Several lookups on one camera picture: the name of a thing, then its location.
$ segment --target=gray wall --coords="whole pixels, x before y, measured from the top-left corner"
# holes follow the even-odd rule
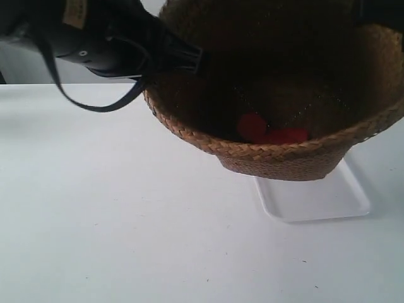
[[[156,15],[165,1],[143,0],[142,2],[150,13]],[[63,83],[130,82],[130,80],[103,79],[69,62],[59,61],[58,66]],[[52,83],[42,57],[29,50],[0,44],[0,69],[7,83],[10,84]]]

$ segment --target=black object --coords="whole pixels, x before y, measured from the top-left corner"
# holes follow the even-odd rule
[[[352,13],[358,25],[375,23],[404,33],[404,0],[356,0]]]
[[[206,54],[174,35],[140,0],[0,0],[0,40],[38,50],[53,80],[72,103],[87,110],[120,109],[144,89],[147,77],[181,70],[198,74]],[[107,107],[75,102],[64,92],[55,58],[106,78],[137,81]]]

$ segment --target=red object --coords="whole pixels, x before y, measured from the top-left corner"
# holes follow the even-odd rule
[[[266,134],[266,121],[259,114],[244,114],[237,125],[237,132],[244,140],[254,142]]]
[[[268,134],[253,140],[255,144],[294,144],[309,139],[309,132],[301,128],[285,128],[271,130]]]

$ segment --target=white surface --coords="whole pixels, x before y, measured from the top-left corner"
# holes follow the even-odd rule
[[[143,6],[157,15],[165,0],[143,0]],[[86,68],[58,60],[63,83],[128,83],[131,80],[110,80],[98,77]],[[40,54],[0,43],[0,69],[9,84],[52,83]]]
[[[267,214],[283,222],[360,217],[371,210],[360,180],[345,160],[323,180],[288,182],[257,178],[256,182]]]
[[[53,86],[0,87],[0,302],[402,302],[403,133],[352,153],[372,215],[289,225],[140,99],[94,114]]]

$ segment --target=white label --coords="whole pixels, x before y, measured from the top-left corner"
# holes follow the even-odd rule
[[[87,0],[66,0],[63,23],[82,30],[86,23]]]

